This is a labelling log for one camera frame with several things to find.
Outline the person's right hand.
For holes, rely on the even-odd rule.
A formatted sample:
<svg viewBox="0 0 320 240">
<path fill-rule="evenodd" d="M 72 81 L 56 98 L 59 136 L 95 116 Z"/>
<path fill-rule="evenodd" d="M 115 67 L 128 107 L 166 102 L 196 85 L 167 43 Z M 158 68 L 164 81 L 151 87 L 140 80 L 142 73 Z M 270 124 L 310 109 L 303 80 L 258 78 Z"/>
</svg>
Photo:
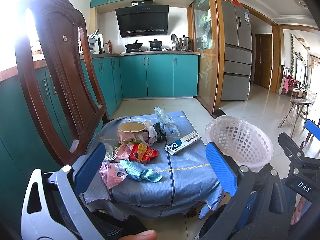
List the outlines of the person's right hand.
<svg viewBox="0 0 320 240">
<path fill-rule="evenodd" d="M 290 225 L 294 225 L 294 224 L 297 224 L 302 216 L 302 211 L 305 207 L 305 204 L 306 204 L 306 199 L 301 197 L 296 208 L 295 208 L 295 211 L 292 215 L 292 218 L 291 218 L 291 222 L 290 222 Z"/>
</svg>

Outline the person's left hand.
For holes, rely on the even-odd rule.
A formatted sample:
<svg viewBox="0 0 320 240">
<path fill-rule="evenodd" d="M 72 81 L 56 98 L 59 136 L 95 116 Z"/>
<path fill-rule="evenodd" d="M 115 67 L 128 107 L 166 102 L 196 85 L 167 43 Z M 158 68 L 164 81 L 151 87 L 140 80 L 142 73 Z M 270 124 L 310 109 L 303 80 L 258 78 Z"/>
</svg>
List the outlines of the person's left hand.
<svg viewBox="0 0 320 240">
<path fill-rule="evenodd" d="M 155 230 L 148 230 L 136 235 L 129 235 L 121 237 L 119 240 L 156 240 L 157 232 Z"/>
</svg>

